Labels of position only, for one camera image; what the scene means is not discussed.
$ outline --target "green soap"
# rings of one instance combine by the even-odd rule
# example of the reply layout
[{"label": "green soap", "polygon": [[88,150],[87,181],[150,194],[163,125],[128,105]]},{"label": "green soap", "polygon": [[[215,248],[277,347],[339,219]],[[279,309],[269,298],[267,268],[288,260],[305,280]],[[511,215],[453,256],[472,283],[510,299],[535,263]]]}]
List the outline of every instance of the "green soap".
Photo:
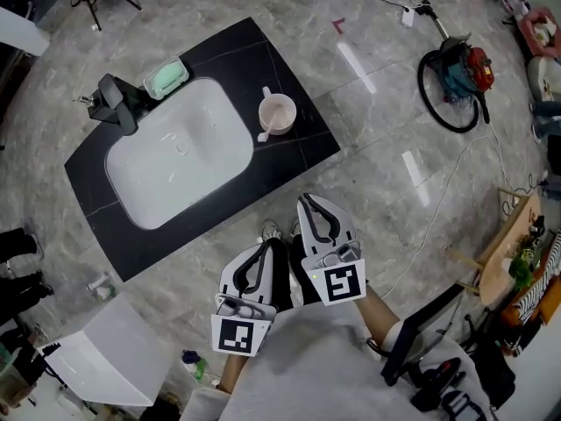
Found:
[{"label": "green soap", "polygon": [[183,67],[179,62],[172,62],[164,66],[152,79],[152,88],[159,94],[176,80],[183,76]]}]

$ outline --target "black countertop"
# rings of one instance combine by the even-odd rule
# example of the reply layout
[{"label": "black countertop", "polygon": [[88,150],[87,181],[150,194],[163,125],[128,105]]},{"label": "black countertop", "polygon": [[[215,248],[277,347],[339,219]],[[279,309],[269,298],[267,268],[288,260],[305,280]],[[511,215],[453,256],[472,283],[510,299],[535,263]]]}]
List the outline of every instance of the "black countertop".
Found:
[{"label": "black countertop", "polygon": [[[97,241],[124,281],[339,151],[301,84],[251,18],[205,40],[181,61],[191,74],[185,85],[208,77],[223,87],[252,135],[252,160],[240,175],[163,226],[145,230],[130,220],[105,171],[105,158],[121,130],[100,123],[65,168]],[[298,116],[290,132],[260,144],[258,108],[265,86],[290,96]]]}]

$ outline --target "vanity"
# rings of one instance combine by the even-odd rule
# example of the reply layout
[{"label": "vanity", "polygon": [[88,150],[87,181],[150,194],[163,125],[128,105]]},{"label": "vanity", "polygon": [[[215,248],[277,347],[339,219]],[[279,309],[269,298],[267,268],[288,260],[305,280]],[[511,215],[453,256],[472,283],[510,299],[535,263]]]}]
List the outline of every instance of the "vanity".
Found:
[{"label": "vanity", "polygon": [[[123,281],[324,161],[339,146],[251,18],[180,56],[190,77],[138,116],[100,125],[65,164],[88,223]],[[257,137],[263,88],[296,104],[292,130]]]}]

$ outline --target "wooden table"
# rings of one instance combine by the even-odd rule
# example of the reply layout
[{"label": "wooden table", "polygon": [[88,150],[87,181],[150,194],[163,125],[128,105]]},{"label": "wooden table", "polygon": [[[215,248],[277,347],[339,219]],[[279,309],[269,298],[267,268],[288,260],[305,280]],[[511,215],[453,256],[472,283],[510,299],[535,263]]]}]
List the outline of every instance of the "wooden table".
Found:
[{"label": "wooden table", "polygon": [[484,305],[494,303],[514,285],[514,281],[508,272],[502,269],[502,260],[516,255],[521,238],[529,234],[529,228],[541,214],[540,199],[536,193],[524,195],[502,188],[499,188],[499,192],[515,196],[520,201],[483,254],[477,260],[474,260],[455,249],[448,248],[447,250],[451,257],[473,265],[479,270],[479,285],[477,287],[462,282],[458,283],[473,293],[479,294],[479,298]]}]

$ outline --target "soap dish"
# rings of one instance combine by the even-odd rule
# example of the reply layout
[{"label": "soap dish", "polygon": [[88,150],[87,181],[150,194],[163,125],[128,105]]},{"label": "soap dish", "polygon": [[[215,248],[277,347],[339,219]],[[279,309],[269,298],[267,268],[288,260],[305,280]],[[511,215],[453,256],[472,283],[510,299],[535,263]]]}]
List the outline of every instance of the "soap dish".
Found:
[{"label": "soap dish", "polygon": [[178,57],[173,57],[157,67],[144,79],[144,87],[154,100],[161,100],[189,78],[189,72]]}]

